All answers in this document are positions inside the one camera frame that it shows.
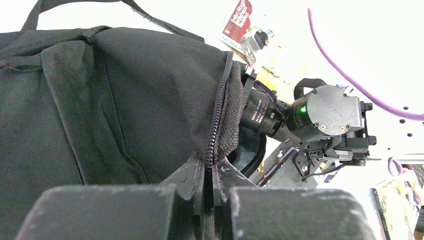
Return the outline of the yellow green children book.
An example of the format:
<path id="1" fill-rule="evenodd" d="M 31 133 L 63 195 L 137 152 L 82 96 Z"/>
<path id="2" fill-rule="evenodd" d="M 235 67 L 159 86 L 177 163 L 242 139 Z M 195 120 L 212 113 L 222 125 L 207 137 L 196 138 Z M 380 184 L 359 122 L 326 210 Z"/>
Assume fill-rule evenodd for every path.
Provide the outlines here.
<path id="1" fill-rule="evenodd" d="M 302 0 L 226 0 L 218 39 L 252 67 L 277 97 L 293 91 L 311 66 L 310 30 Z"/>

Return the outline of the black fabric student bag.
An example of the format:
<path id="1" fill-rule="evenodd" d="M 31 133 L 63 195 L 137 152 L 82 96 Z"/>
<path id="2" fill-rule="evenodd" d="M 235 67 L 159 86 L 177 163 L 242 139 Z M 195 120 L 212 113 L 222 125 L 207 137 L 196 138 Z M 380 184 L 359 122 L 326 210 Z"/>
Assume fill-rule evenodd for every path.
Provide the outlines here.
<path id="1" fill-rule="evenodd" d="M 214 239 L 212 169 L 239 144 L 246 66 L 156 18 L 166 32 L 37 29 L 64 4 L 0 35 L 1 239 L 168 240 L 160 183 L 191 157 Z"/>

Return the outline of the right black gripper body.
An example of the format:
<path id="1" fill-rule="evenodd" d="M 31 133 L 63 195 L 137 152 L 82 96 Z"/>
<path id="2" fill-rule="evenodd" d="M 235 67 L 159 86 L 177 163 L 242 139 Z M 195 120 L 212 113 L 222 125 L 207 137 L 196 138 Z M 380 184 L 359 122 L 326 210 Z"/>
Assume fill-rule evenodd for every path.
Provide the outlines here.
<path id="1" fill-rule="evenodd" d="M 285 104 L 278 100 L 276 92 L 257 80 L 254 70 L 245 70 L 241 75 L 243 84 L 240 126 L 255 133 L 274 136 L 282 126 L 285 117 L 282 110 Z"/>

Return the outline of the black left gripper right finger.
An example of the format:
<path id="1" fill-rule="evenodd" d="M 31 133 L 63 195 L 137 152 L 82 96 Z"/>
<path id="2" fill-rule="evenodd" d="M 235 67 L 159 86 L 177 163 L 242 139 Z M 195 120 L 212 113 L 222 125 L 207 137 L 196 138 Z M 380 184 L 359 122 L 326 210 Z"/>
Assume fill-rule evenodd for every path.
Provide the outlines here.
<path id="1" fill-rule="evenodd" d="M 253 189 L 251 180 L 238 171 L 226 158 L 212 167 L 213 223 L 215 240 L 237 238 L 236 218 L 240 213 L 237 188 Z"/>

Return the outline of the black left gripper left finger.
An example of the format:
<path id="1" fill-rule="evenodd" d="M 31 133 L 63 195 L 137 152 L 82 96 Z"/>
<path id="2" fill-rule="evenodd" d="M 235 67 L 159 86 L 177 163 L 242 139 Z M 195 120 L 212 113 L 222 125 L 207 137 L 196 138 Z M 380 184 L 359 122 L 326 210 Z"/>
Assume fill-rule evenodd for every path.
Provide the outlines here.
<path id="1" fill-rule="evenodd" d="M 174 189 L 169 204 L 169 240 L 204 239 L 204 178 L 201 160 L 190 157 L 159 185 Z"/>

